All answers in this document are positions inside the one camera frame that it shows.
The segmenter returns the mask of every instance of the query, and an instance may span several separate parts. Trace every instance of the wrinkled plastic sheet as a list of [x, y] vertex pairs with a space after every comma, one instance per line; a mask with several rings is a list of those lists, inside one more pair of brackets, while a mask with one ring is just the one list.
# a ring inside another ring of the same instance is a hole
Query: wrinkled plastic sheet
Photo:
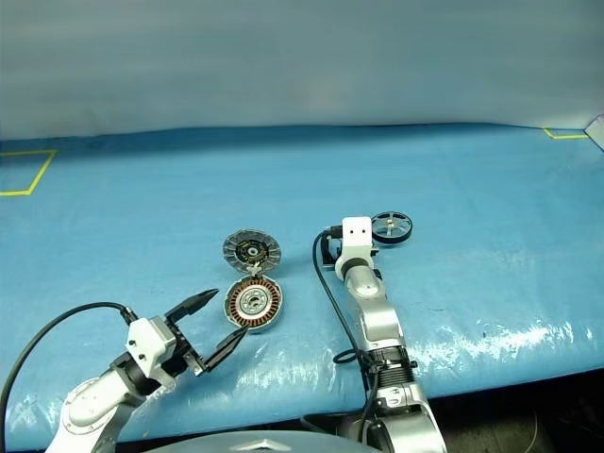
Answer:
[[[353, 410], [363, 392], [310, 245], [350, 215], [400, 210], [411, 238], [376, 257], [430, 397], [604, 364], [604, 154], [589, 139], [499, 126], [194, 129], [3, 143], [57, 149], [30, 196], [0, 197], [0, 378], [58, 313], [91, 301], [168, 311], [221, 292], [182, 328], [210, 354], [241, 275], [222, 258], [239, 228], [265, 230], [283, 259], [277, 323], [202, 377], [140, 407], [121, 440]], [[0, 190], [39, 161], [0, 160]], [[327, 281], [344, 307], [342, 283]], [[65, 395], [126, 341], [108, 310], [64, 323], [28, 359], [9, 403], [8, 446], [47, 445]]]

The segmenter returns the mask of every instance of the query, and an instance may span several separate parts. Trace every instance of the yellow tape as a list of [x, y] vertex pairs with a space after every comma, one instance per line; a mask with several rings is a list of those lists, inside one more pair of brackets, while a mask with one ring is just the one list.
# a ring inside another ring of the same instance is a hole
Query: yellow tape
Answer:
[[574, 135], [554, 135], [551, 133], [547, 127], [544, 127], [544, 132], [547, 134], [547, 137], [554, 140], [578, 140], [578, 139], [588, 139], [589, 135], [587, 134], [574, 134]]
[[39, 150], [35, 150], [35, 151], [11, 151], [8, 153], [0, 153], [0, 158], [9, 158], [9, 157], [14, 157], [14, 156], [35, 156], [35, 155], [43, 155], [43, 154], [47, 154], [48, 158], [46, 158], [46, 160], [42, 164], [42, 167], [40, 168], [40, 170], [34, 177], [34, 180], [31, 181], [31, 184], [29, 184], [29, 187], [27, 189], [25, 189], [24, 191], [0, 192], [0, 196], [31, 195], [36, 190], [36, 187], [38, 186], [38, 183], [42, 179], [42, 176], [44, 176], [44, 173], [48, 169], [50, 162], [52, 162], [53, 159], [55, 158], [55, 155], [57, 154], [57, 150], [56, 149], [39, 149]]

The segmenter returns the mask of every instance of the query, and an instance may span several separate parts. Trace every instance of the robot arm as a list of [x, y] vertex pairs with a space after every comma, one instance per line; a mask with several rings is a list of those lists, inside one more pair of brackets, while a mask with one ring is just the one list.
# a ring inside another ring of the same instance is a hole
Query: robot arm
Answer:
[[59, 431], [47, 453], [77, 451], [111, 453], [120, 431], [146, 398], [159, 387], [172, 388], [175, 377], [190, 368], [196, 376], [211, 371], [239, 344], [242, 327], [217, 346], [204, 361], [184, 337], [176, 322], [203, 308], [218, 293], [194, 295], [166, 313], [133, 321], [128, 330], [127, 352], [102, 376], [73, 389], [61, 408]]
[[[445, 453], [434, 414], [413, 375], [417, 364], [409, 360], [398, 317], [380, 274], [374, 270], [372, 221], [369, 217], [348, 217], [342, 227], [342, 251], [335, 271], [359, 316], [359, 348], [373, 363], [366, 372], [367, 381], [377, 382], [371, 402], [377, 423], [367, 429], [369, 444], [396, 453]], [[344, 420], [344, 436], [356, 438], [359, 429], [365, 429], [360, 421], [359, 416]]]

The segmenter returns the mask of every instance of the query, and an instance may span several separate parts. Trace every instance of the circular metal part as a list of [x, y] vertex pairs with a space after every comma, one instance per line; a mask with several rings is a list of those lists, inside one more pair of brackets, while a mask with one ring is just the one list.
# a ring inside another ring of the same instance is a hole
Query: circular metal part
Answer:
[[411, 219], [400, 212], [382, 212], [371, 219], [372, 236], [379, 243], [402, 243], [413, 230]]
[[241, 229], [226, 238], [223, 256], [238, 271], [250, 272], [251, 268], [259, 267], [266, 272], [281, 261], [281, 249], [268, 234], [256, 229]]
[[270, 325], [281, 309], [283, 296], [279, 285], [269, 277], [245, 277], [236, 281], [226, 294], [225, 314], [236, 326], [248, 326], [250, 332]]
[[[88, 387], [90, 387], [97, 380], [99, 380], [99, 378], [100, 377], [95, 377], [93, 379], [89, 379], [85, 382], [82, 382], [77, 387], [75, 387], [69, 394], [67, 394], [67, 397], [63, 402], [63, 406], [60, 410], [61, 423], [63, 424], [65, 429], [67, 429], [72, 434], [90, 434], [91, 432], [96, 431], [97, 429], [106, 425], [109, 420], [111, 420], [111, 418], [115, 415], [115, 412], [117, 412], [118, 410], [118, 407], [115, 406], [105, 415], [90, 424], [86, 424], [87, 422], [82, 422], [78, 420], [78, 415], [81, 415], [81, 413], [83, 412], [86, 413], [86, 411], [84, 411], [86, 408], [82, 409], [82, 406], [83, 404], [85, 404], [86, 400], [80, 400], [77, 404], [76, 401], [78, 400], [78, 397], [81, 396], [81, 394], [85, 392]], [[73, 416], [74, 405], [78, 405], [78, 409], [75, 410], [76, 416]]]

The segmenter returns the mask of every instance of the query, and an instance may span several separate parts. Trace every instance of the electric motor part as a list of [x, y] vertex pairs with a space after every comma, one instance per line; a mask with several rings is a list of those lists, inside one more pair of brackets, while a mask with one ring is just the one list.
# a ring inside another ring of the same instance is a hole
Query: electric motor part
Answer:
[[400, 212], [382, 212], [371, 219], [372, 236], [379, 243], [402, 243], [413, 230], [411, 219]]
[[269, 277], [249, 276], [230, 287], [225, 300], [225, 314], [236, 326], [248, 327], [250, 333], [265, 329], [277, 319], [283, 303], [279, 285]]
[[240, 229], [226, 238], [223, 256], [238, 271], [255, 275], [277, 267], [281, 249], [272, 236], [262, 231]]

